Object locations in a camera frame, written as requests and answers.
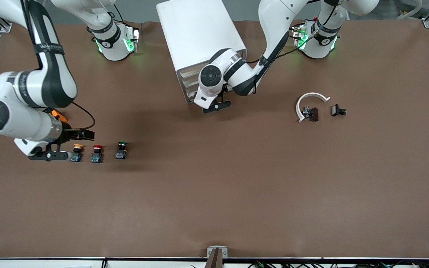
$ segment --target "gray floor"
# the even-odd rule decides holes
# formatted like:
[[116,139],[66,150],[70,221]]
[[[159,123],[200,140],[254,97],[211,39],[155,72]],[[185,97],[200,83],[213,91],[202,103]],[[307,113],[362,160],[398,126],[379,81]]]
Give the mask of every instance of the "gray floor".
[[[54,23],[82,23],[77,17],[63,10],[56,8],[50,0],[38,0],[46,6]],[[117,0],[117,7],[125,20],[131,22],[158,22],[158,15],[155,6],[157,3],[165,0]],[[260,0],[223,0],[233,20],[258,20],[257,6]],[[318,14],[320,3],[311,3],[306,5],[297,15],[298,19],[312,18]],[[379,4],[364,17],[351,15],[352,20],[394,20],[398,16],[398,10],[395,8],[392,0],[380,0]]]

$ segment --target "robotic arm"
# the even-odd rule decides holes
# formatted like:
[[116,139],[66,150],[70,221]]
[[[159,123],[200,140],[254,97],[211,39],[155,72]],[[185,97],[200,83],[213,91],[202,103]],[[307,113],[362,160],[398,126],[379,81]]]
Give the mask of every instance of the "robotic arm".
[[[255,93],[261,78],[277,58],[289,38],[289,27],[294,17],[307,4],[307,0],[261,0],[259,22],[266,37],[266,51],[259,62],[251,68],[246,60],[233,49],[222,49],[215,53],[198,77],[198,91],[194,102],[204,112],[217,110],[213,102],[222,94],[228,83],[237,95]],[[373,10],[378,0],[322,0],[317,21],[307,22],[299,29],[297,46],[312,58],[322,58],[330,51],[345,20],[346,9],[358,15]]]
[[67,107],[77,95],[51,18],[34,0],[0,0],[0,17],[28,29],[39,62],[37,70],[0,74],[0,134],[14,138],[30,159],[67,159],[66,152],[52,151],[50,145],[69,139],[93,140],[94,135],[84,129],[71,129],[67,123],[36,110]]
[[119,61],[136,50],[138,29],[115,22],[105,6],[115,4],[115,0],[51,0],[59,9],[65,10],[87,24],[95,36],[99,51],[110,61]]

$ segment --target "white c-shaped object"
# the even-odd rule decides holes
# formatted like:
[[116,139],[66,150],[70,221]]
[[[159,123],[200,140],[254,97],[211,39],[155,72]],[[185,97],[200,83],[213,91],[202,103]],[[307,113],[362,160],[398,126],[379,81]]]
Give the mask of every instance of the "white c-shaped object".
[[299,98],[298,103],[296,104],[296,113],[298,114],[299,122],[302,122],[305,119],[305,116],[302,114],[301,108],[300,108],[301,100],[305,97],[317,97],[317,98],[323,100],[324,102],[330,100],[330,97],[325,98],[324,95],[322,95],[320,93],[315,93],[315,92],[310,92],[310,93],[306,93],[306,94],[302,95]]

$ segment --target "white hose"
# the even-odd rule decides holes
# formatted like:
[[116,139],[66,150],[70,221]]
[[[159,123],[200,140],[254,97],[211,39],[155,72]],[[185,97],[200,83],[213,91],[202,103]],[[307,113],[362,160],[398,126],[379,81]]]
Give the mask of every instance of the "white hose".
[[412,11],[410,11],[410,12],[408,12],[407,14],[405,14],[405,15],[400,15],[400,16],[398,16],[397,17],[397,20],[406,20],[406,19],[408,19],[409,17],[412,17],[412,15],[415,15],[420,9],[422,9],[422,5],[423,5],[423,2],[422,2],[422,0],[413,0],[414,2],[415,2],[415,4],[417,5],[416,7],[415,7],[415,9],[414,10],[412,10]]

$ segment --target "brown tabletop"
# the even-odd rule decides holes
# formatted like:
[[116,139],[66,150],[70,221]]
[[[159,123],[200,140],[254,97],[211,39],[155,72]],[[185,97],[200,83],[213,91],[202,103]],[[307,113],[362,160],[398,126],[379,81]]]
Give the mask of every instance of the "brown tabletop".
[[[235,25],[257,58],[259,23]],[[82,163],[46,163],[0,135],[0,256],[197,256],[216,244],[230,256],[429,257],[429,30],[418,20],[347,21],[327,58],[278,59],[256,95],[230,93],[212,114],[185,103],[160,24],[145,23],[141,53],[120,62],[85,25],[56,29],[96,140],[82,142]],[[2,35],[0,73],[36,67],[25,29]],[[332,98],[303,101],[319,122],[297,122],[307,92]],[[346,117],[329,115],[336,103]],[[106,146],[101,164],[93,144]]]

